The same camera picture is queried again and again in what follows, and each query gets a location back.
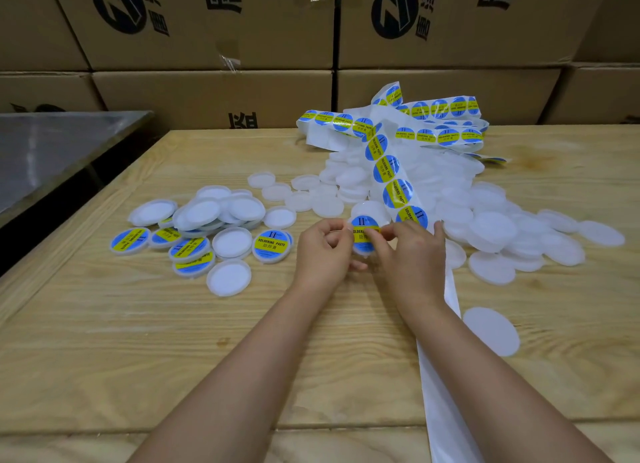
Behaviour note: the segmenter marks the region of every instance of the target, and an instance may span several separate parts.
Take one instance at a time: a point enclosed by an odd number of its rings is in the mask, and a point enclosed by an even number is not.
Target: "wood grain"
[[[504,288],[456,271],[462,309],[508,316],[522,339],[509,363],[573,419],[640,418],[639,134],[492,127],[486,138],[487,153],[513,162],[483,180],[529,210],[597,219],[627,236],[619,249],[584,243],[585,265],[550,263]],[[128,181],[108,185],[103,201],[0,279],[0,310],[22,307],[0,329],[0,432],[148,431],[291,281],[295,253],[268,266],[251,257],[249,288],[215,298],[204,279],[176,277],[164,253],[123,258],[107,246],[144,201],[185,202],[206,184],[247,187],[265,169],[288,182],[318,172],[325,151],[295,130],[220,130],[173,132],[147,154]],[[301,213],[291,232],[297,238],[317,220]],[[371,274],[349,275],[314,327],[279,427],[423,424],[415,340]]]

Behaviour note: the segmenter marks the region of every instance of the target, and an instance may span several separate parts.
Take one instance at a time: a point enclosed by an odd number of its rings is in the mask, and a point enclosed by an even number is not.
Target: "left hand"
[[[329,297],[347,271],[364,271],[367,265],[351,258],[353,227],[341,218],[326,218],[300,235],[293,284],[321,291]]]

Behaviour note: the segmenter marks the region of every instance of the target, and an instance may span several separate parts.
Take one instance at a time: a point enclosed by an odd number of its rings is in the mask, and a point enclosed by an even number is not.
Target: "white backing strip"
[[[460,316],[456,282],[453,279],[453,271],[450,269],[445,276],[444,299],[447,305]],[[431,461],[433,463],[484,463],[460,411],[419,343],[418,360]]]

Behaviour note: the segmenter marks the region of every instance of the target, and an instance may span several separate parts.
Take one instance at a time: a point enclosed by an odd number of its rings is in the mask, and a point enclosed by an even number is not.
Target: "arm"
[[[160,423],[130,463],[256,462],[284,403],[303,342],[349,267],[353,232],[325,219],[302,233],[291,287]]]
[[[448,388],[487,463],[611,463],[569,420],[480,341],[444,302],[442,223],[371,238],[400,314]],[[397,237],[391,249],[388,240]]]

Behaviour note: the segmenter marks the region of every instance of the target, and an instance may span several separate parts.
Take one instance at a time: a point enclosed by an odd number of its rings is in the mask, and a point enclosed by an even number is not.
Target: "cardboard box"
[[[0,73],[0,112],[104,111],[91,74]]]
[[[60,0],[95,70],[330,69],[334,0]]]
[[[331,108],[332,72],[132,71],[93,75],[109,111],[149,109],[154,129],[296,127]]]
[[[0,70],[87,70],[56,0],[0,0]]]
[[[400,82],[404,102],[474,95],[493,125],[535,124],[559,69],[537,70],[340,70],[338,110],[363,107],[385,84]]]
[[[640,0],[604,0],[576,62],[640,62]]]
[[[602,0],[342,0],[340,68],[569,62]]]
[[[544,124],[640,122],[640,65],[576,64],[562,77]]]

